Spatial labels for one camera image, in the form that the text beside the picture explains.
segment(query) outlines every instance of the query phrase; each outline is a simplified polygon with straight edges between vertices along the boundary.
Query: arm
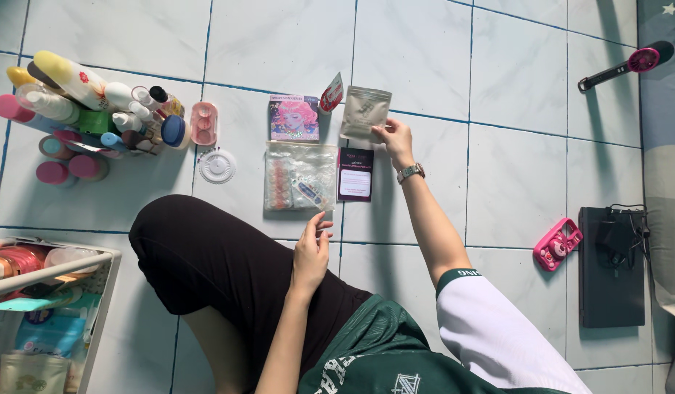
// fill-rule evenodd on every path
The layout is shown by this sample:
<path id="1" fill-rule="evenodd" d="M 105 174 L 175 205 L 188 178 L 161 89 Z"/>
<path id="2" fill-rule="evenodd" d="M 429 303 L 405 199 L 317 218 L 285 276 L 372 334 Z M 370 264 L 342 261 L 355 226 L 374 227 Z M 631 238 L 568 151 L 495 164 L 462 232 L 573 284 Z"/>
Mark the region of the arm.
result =
<path id="1" fill-rule="evenodd" d="M 372 131 L 384 140 L 386 150 L 396 171 L 415 164 L 410 127 L 395 119 L 388 119 L 389 129 L 373 127 Z M 456 229 L 442 211 L 435 197 L 419 175 L 412 175 L 401 184 L 408 204 L 415 238 L 425 258 L 430 279 L 437 287 L 440 277 L 450 269 L 471 268 L 466 250 Z"/>
<path id="2" fill-rule="evenodd" d="M 415 164 L 410 127 L 389 119 L 372 128 L 386 143 L 397 171 Z M 532 323 L 476 271 L 452 223 L 428 189 L 412 175 L 401 184 L 415 237 L 438 289 L 440 337 L 471 372 L 501 389 L 545 387 L 590 394 L 583 382 Z"/>
<path id="3" fill-rule="evenodd" d="M 296 243 L 291 284 L 260 381 L 254 391 L 256 394 L 296 394 L 298 389 L 308 305 L 325 277 L 327 239 L 333 235 L 320 231 L 333 225 L 331 221 L 321 221 L 324 216 L 325 212 L 314 216 Z"/>

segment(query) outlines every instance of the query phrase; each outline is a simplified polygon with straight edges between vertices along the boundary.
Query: hand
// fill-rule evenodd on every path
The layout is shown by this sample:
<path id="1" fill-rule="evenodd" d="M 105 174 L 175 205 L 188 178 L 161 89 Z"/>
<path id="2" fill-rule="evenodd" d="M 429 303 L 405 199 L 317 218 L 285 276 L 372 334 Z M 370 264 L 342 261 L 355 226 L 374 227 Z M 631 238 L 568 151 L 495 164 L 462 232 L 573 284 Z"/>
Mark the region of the hand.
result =
<path id="1" fill-rule="evenodd" d="M 324 216 L 325 212 L 321 212 L 309 220 L 301 238 L 296 243 L 291 284 L 287 296 L 298 296 L 310 302 L 315 290 L 323 282 L 328 261 L 329 242 L 327 239 L 333 236 L 333 233 L 324 230 L 324 228 L 333 226 L 331 221 L 321 221 Z"/>
<path id="2" fill-rule="evenodd" d="M 384 140 L 391 164 L 396 171 L 415 164 L 413 159 L 413 136 L 410 127 L 392 118 L 386 119 L 388 128 L 372 126 L 372 132 Z"/>

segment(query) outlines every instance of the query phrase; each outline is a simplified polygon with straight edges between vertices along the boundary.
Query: white sleeve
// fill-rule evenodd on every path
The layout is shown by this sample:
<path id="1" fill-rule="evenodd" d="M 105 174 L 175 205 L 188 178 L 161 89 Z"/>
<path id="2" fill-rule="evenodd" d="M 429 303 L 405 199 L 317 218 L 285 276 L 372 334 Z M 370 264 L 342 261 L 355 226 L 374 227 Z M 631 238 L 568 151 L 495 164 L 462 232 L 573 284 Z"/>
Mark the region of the white sleeve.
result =
<path id="1" fill-rule="evenodd" d="M 474 269 L 442 275 L 437 320 L 449 351 L 499 389 L 541 387 L 590 394 L 536 327 Z"/>

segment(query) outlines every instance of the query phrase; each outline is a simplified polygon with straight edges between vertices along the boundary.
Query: green box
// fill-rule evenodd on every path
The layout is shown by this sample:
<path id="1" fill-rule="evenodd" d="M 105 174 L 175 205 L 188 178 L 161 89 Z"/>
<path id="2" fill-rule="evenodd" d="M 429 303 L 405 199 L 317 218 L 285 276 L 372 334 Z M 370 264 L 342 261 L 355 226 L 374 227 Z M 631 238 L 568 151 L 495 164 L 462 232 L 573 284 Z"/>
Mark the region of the green box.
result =
<path id="1" fill-rule="evenodd" d="M 101 111 L 79 111 L 79 131 L 101 136 L 107 132 L 119 134 L 111 113 Z"/>

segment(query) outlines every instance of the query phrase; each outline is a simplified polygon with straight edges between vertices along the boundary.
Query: green shirt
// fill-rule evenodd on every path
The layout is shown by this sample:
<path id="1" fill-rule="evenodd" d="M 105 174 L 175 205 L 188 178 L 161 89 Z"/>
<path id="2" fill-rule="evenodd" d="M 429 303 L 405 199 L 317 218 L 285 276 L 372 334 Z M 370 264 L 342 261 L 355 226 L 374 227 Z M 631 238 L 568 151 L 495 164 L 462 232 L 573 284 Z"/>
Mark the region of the green shirt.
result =
<path id="1" fill-rule="evenodd" d="M 430 351 L 415 320 L 393 301 L 369 298 L 299 382 L 299 394 L 563 393 L 498 389 L 455 360 Z"/>

